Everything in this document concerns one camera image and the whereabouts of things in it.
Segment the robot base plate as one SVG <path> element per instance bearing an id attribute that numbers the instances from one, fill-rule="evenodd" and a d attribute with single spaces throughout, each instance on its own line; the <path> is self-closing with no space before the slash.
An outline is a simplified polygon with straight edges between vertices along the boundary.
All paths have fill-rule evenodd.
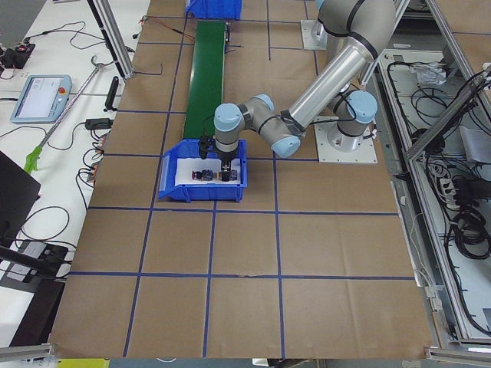
<path id="1" fill-rule="evenodd" d="M 305 50 L 325 51 L 327 48 L 327 33 L 323 24 L 318 20 L 301 20 L 302 44 Z"/>
<path id="2" fill-rule="evenodd" d="M 377 154 L 370 125 L 362 124 L 364 132 L 357 137 L 344 135 L 335 117 L 317 116 L 311 123 L 320 163 L 377 164 Z"/>

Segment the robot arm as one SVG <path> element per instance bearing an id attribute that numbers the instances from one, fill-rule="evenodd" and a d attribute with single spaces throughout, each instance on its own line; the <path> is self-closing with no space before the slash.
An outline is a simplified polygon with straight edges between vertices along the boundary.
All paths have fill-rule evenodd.
<path id="1" fill-rule="evenodd" d="M 326 51 L 338 53 L 347 43 L 349 35 L 348 15 L 319 15 L 317 22 L 321 33 L 326 36 Z"/>
<path id="2" fill-rule="evenodd" d="M 265 94 L 216 108 L 213 151 L 221 162 L 221 180 L 230 179 L 243 130 L 257 132 L 278 156 L 289 157 L 300 147 L 307 126 L 329 108 L 339 116 L 329 130 L 329 143 L 349 152 L 362 141 L 377 102 L 366 91 L 350 90 L 349 84 L 387 46 L 396 22 L 395 5 L 392 1 L 319 1 L 317 7 L 318 23 L 327 35 L 327 64 L 306 91 L 280 114 Z"/>

